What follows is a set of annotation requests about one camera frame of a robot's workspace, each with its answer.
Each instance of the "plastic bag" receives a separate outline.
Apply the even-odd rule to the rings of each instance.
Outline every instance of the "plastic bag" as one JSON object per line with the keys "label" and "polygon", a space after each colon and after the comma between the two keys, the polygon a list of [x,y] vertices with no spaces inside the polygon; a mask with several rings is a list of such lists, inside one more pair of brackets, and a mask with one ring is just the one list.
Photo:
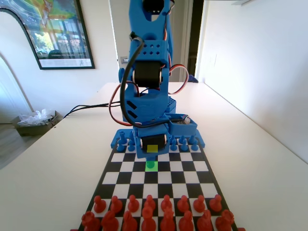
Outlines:
{"label": "plastic bag", "polygon": [[20,122],[17,124],[22,127],[45,125],[54,116],[54,110],[50,109],[43,109],[42,113],[39,111],[36,111],[36,113],[36,116],[20,115]]}

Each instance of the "wooden floor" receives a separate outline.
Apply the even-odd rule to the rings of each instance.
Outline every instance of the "wooden floor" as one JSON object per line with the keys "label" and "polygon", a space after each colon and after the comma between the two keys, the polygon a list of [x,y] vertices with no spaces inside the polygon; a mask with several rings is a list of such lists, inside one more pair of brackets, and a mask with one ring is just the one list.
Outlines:
{"label": "wooden floor", "polygon": [[0,124],[0,169],[12,162],[40,137],[21,137],[12,124]]}

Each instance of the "red chess piece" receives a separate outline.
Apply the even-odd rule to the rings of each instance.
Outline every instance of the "red chess piece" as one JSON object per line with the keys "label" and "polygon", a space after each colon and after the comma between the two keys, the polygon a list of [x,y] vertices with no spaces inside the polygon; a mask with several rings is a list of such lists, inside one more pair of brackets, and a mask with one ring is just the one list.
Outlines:
{"label": "red chess piece", "polygon": [[217,194],[215,198],[210,200],[210,208],[215,212],[219,212],[222,209],[220,195]]}
{"label": "red chess piece", "polygon": [[215,221],[218,231],[231,231],[231,224],[234,223],[234,215],[229,210],[225,209]]}
{"label": "red chess piece", "polygon": [[102,219],[103,231],[117,231],[119,221],[115,218],[114,211],[109,210]]}
{"label": "red chess piece", "polygon": [[106,201],[102,200],[100,196],[94,198],[94,211],[96,213],[102,213],[106,208]]}
{"label": "red chess piece", "polygon": [[171,208],[166,207],[164,212],[164,218],[160,222],[161,231],[174,231],[175,223],[173,220],[173,211]]}
{"label": "red chess piece", "polygon": [[181,199],[178,201],[178,210],[182,213],[185,213],[189,209],[189,205],[187,202],[187,197],[183,195]]}
{"label": "red chess piece", "polygon": [[205,210],[204,196],[198,196],[198,199],[193,202],[193,207],[198,213],[202,213]]}
{"label": "red chess piece", "polygon": [[202,217],[197,220],[197,227],[199,231],[212,231],[213,226],[211,222],[210,210],[205,210]]}
{"label": "red chess piece", "polygon": [[114,211],[114,213],[118,213],[121,211],[123,206],[122,201],[120,201],[117,196],[113,196],[111,198],[111,210]]}
{"label": "red chess piece", "polygon": [[134,213],[138,210],[138,208],[139,208],[139,201],[136,200],[136,197],[134,195],[130,195],[128,210]]}
{"label": "red chess piece", "polygon": [[123,227],[122,231],[136,231],[137,230],[137,221],[132,217],[131,212],[126,211],[123,215]]}
{"label": "red chess piece", "polygon": [[180,231],[193,231],[193,215],[191,211],[186,211],[184,217],[179,221]]}
{"label": "red chess piece", "polygon": [[168,195],[165,195],[164,200],[161,203],[161,208],[163,211],[165,211],[167,207],[172,209],[172,203],[170,202],[170,197]]}
{"label": "red chess piece", "polygon": [[146,197],[146,202],[144,202],[144,206],[150,206],[153,211],[155,210],[156,204],[155,201],[153,200],[152,195],[148,195]]}
{"label": "red chess piece", "polygon": [[81,224],[85,227],[84,231],[98,231],[100,229],[100,220],[95,218],[94,213],[87,211],[81,218]]}
{"label": "red chess piece", "polygon": [[153,220],[153,210],[150,206],[145,206],[142,210],[144,221],[141,224],[141,231],[155,231],[156,223]]}

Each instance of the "framed poster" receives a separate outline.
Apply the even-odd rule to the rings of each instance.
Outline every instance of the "framed poster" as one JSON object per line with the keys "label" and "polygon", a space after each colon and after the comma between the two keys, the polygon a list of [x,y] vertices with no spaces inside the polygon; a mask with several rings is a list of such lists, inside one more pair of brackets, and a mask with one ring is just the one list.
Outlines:
{"label": "framed poster", "polygon": [[27,36],[38,66],[94,69],[79,0],[0,0]]}

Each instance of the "chessboard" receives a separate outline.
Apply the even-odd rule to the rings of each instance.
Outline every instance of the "chessboard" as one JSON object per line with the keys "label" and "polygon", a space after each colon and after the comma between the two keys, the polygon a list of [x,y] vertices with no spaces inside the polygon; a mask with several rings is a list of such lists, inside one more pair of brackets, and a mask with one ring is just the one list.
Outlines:
{"label": "chessboard", "polygon": [[[194,209],[193,202],[199,195],[203,195],[205,209],[211,212],[213,230],[217,231],[216,218],[221,215],[224,209],[229,208],[200,143],[198,143],[197,151],[193,151],[192,146],[189,145],[189,149],[184,152],[180,148],[179,139],[177,139],[177,149],[156,156],[155,166],[148,169],[146,159],[137,158],[136,149],[134,151],[128,150],[128,141],[124,144],[125,149],[121,152],[117,150],[117,146],[113,148],[86,211],[93,212],[95,217],[101,221],[110,210],[111,198],[116,195],[123,203],[122,210],[115,215],[119,221],[118,231],[120,231],[122,230],[124,212],[128,211],[129,196],[135,195],[140,206],[136,212],[132,213],[132,216],[138,223],[137,230],[141,230],[143,222],[141,211],[144,208],[147,195],[152,195],[156,203],[153,219],[156,222],[156,230],[159,231],[159,225],[164,216],[161,203],[167,194],[172,203],[176,230],[179,231],[179,220],[184,214],[178,210],[177,202],[185,195],[188,198],[189,210],[192,212],[194,230],[198,230],[197,220],[203,213],[198,213]],[[209,206],[209,201],[217,194],[222,198],[220,212],[213,211]],[[106,201],[106,209],[102,213],[94,211],[94,197],[97,195]],[[84,231],[84,227],[80,225],[78,230]],[[232,224],[232,231],[238,231],[235,223]]]}

